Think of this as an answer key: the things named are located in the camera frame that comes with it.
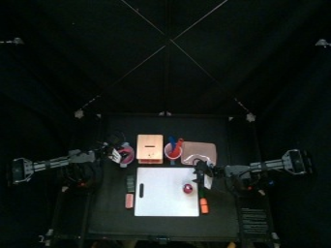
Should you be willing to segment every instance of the black enclosure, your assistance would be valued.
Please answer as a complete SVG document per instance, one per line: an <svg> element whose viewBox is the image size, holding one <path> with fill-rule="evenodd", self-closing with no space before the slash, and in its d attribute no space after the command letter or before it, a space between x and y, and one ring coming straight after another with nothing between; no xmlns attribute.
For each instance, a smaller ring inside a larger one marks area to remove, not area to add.
<svg viewBox="0 0 331 248"><path fill-rule="evenodd" d="M330 10L327 0L3 0L0 246L42 247L60 188L51 171L8 188L11 161L91 149L114 114L163 114L254 124L262 160L309 151L314 174L275 177L270 211L282 247L330 247Z"/></svg>

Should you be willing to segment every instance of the small toy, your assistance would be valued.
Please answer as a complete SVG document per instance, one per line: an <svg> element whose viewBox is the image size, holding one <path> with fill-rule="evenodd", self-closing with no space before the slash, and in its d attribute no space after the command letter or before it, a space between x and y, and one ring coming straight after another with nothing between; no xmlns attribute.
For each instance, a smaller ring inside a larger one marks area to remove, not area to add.
<svg viewBox="0 0 331 248"><path fill-rule="evenodd" d="M188 183L184 185L183 191L184 191L187 194L190 194L190 193L192 192L192 187L191 187L191 185L190 185Z"/></svg>

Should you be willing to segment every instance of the orange box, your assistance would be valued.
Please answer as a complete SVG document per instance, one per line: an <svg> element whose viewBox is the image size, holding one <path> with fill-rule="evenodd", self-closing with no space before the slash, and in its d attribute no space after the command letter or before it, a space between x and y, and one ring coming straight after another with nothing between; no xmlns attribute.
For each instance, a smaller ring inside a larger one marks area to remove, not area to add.
<svg viewBox="0 0 331 248"><path fill-rule="evenodd" d="M140 164L163 164L162 135L139 135L138 160Z"/></svg>

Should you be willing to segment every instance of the wooden box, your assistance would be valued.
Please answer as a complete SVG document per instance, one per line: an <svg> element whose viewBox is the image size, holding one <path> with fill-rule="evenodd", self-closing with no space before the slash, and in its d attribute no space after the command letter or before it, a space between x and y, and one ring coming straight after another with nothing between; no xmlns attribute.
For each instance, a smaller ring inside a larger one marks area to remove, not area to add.
<svg viewBox="0 0 331 248"><path fill-rule="evenodd" d="M163 163L163 136L139 135L138 160L140 164Z"/></svg>

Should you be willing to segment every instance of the red object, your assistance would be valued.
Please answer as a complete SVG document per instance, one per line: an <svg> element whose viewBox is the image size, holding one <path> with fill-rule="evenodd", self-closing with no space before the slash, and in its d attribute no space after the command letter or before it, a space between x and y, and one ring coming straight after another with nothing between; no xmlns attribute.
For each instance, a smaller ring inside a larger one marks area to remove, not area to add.
<svg viewBox="0 0 331 248"><path fill-rule="evenodd" d="M126 195L126 208L134 207L134 194Z"/></svg>
<svg viewBox="0 0 331 248"><path fill-rule="evenodd" d="M184 192L186 192L187 194L190 194L190 193L192 192L192 187L191 187L191 185L190 185L188 183L184 185L183 190L184 190Z"/></svg>
<svg viewBox="0 0 331 248"><path fill-rule="evenodd" d="M184 142L183 139L179 139L178 143L176 143L176 147L175 150L172 151L172 153L170 154L170 157L176 158L179 157L179 155L182 154L182 143Z"/></svg>
<svg viewBox="0 0 331 248"><path fill-rule="evenodd" d="M202 208L202 213L208 213L210 208L208 208L208 202L206 198L200 199L200 208Z"/></svg>

